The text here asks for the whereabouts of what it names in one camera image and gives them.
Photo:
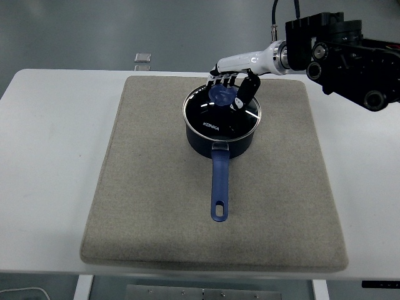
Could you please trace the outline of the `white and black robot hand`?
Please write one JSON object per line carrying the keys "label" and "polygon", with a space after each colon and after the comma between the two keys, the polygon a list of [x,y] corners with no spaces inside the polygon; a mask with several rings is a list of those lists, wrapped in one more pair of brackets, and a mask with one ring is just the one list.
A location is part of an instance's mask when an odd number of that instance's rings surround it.
{"label": "white and black robot hand", "polygon": [[274,41],[263,51],[247,52],[220,59],[210,70],[207,78],[209,94],[227,93],[238,74],[247,74],[234,96],[229,96],[228,106],[232,111],[243,110],[253,99],[260,87],[260,76],[264,74],[282,75],[286,68],[281,53],[286,48],[285,41]]}

